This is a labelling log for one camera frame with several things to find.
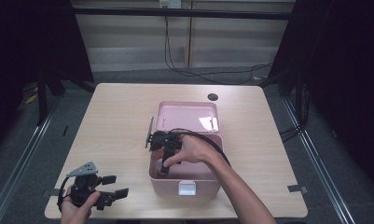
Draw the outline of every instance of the black circle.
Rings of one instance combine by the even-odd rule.
[[[218,100],[218,95],[215,94],[215,93],[210,93],[210,94],[208,94],[207,98],[209,98],[209,100],[211,100],[211,101],[216,101],[216,100]]]

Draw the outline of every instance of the human arm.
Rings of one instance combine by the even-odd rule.
[[[241,223],[276,223],[265,204],[211,145],[189,135],[182,136],[182,143],[180,152],[167,159],[164,166],[179,161],[204,162],[227,193]]]
[[[88,218],[91,213],[91,208],[97,202],[100,197],[100,192],[93,192],[89,198],[82,204],[81,207],[73,205],[73,201],[70,196],[63,199],[62,202],[62,224],[85,224],[88,222]]]

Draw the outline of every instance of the box latch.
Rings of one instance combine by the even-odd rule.
[[[178,195],[196,195],[195,181],[181,180],[178,184]]]

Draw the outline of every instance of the black cable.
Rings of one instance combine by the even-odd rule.
[[[173,59],[172,59],[172,54],[171,54],[171,50],[170,50],[170,38],[169,38],[169,21],[168,21],[168,18],[165,17],[165,23],[166,23],[166,35],[165,35],[165,50],[164,50],[164,58],[165,58],[165,62],[166,62],[166,65],[174,72],[178,73],[179,75],[181,76],[184,76],[184,77],[200,77],[204,80],[207,80],[207,81],[210,81],[210,82],[213,82],[215,84],[220,84],[220,85],[242,85],[248,81],[250,81],[253,77],[253,72],[258,70],[258,69],[261,69],[261,68],[264,68],[264,67],[267,67],[267,66],[271,66],[272,63],[266,63],[266,64],[256,64],[254,66],[252,66],[250,69],[248,70],[243,70],[243,71],[229,71],[229,72],[209,72],[209,73],[200,73],[200,74],[197,74],[197,73],[193,73],[193,72],[189,72],[189,71],[181,71],[181,70],[178,70],[177,68],[175,68],[174,66],[174,63],[173,63]],[[167,61],[167,55],[169,54],[169,59],[170,59],[170,64],[168,63]],[[240,82],[236,82],[236,83],[225,83],[225,82],[219,82],[219,81],[215,81],[215,80],[212,80],[210,78],[207,78],[205,76],[208,76],[208,75],[216,75],[216,74],[241,74],[241,73],[249,73],[249,76],[246,80],[243,80],[243,81],[240,81]]]
[[[292,69],[287,69],[287,70],[283,71],[282,73],[280,73],[276,76],[268,77],[266,80],[257,84],[257,86],[263,89],[263,88],[269,86],[270,84],[272,84],[274,82],[277,82],[281,77],[283,77],[285,75],[288,75],[290,72],[292,72]]]
[[[289,139],[296,136],[300,133],[303,129],[305,129],[308,119],[309,119],[309,110],[310,110],[310,102],[311,96],[307,91],[306,87],[303,89],[303,113],[300,124],[296,127],[291,127],[285,131],[280,132],[280,136],[282,137],[283,142],[288,141]]]
[[[195,133],[191,130],[188,130],[188,129],[172,129],[168,132],[168,134],[161,138],[160,140],[154,142],[154,143],[151,143],[151,145],[156,145],[157,143],[160,143],[162,141],[164,141],[165,139],[169,138],[169,137],[173,137],[173,136],[177,136],[177,135],[181,135],[181,134],[185,134],[185,135],[192,135],[192,136],[195,136],[195,137],[199,137],[201,140],[207,142],[208,144],[210,144],[219,154],[221,154],[221,156],[224,158],[224,160],[227,162],[227,164],[230,166],[230,162],[227,158],[227,156],[225,155],[224,151],[222,150],[221,147],[219,147],[213,140],[211,140],[210,138],[200,134],[200,133]]]
[[[64,192],[64,186],[65,186],[65,183],[67,182],[69,177],[66,177],[63,182],[62,182],[62,185],[61,185],[61,188],[59,189],[59,195],[58,195],[58,207],[59,207],[59,211],[62,212],[62,202],[64,200],[65,197],[67,197],[68,195],[66,195],[65,197],[63,197],[63,192]]]

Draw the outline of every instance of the power outlet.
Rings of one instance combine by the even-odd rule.
[[[170,0],[159,0],[160,8],[170,8]]]
[[[181,8],[181,0],[170,0],[170,8]]]

